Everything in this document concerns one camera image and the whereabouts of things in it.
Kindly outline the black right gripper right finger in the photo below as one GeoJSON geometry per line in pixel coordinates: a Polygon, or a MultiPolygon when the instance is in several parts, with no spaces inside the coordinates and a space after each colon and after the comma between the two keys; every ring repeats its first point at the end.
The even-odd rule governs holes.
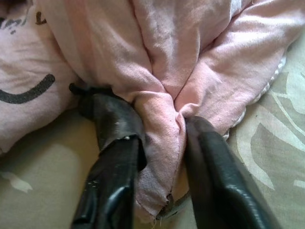
{"type": "Polygon", "coordinates": [[[206,119],[187,118],[184,162],[197,229],[282,229],[245,165],[206,119]]]}

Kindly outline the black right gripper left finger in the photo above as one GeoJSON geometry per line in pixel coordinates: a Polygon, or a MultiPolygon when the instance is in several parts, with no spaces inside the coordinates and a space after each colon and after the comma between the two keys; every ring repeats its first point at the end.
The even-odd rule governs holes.
{"type": "Polygon", "coordinates": [[[69,89],[94,123],[99,148],[70,229],[133,229],[135,179],[147,164],[142,120],[110,88],[69,89]]]}

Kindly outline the pink cartoon print blanket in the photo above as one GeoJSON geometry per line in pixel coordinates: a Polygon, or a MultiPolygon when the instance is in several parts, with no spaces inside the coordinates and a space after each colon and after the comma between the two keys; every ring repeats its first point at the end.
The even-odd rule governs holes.
{"type": "Polygon", "coordinates": [[[70,83],[109,86],[144,124],[135,209],[152,222],[184,194],[185,118],[227,135],[303,27],[305,0],[0,1],[0,154],[72,106],[70,83]]]}

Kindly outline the beige patterned bed sheet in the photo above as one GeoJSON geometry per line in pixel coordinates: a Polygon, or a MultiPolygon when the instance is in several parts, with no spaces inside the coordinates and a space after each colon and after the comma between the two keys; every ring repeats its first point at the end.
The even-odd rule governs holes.
{"type": "MultiPolygon", "coordinates": [[[[305,229],[305,33],[228,143],[283,229],[305,229]]],[[[69,229],[97,157],[93,124],[69,111],[0,157],[0,229],[69,229]]]]}

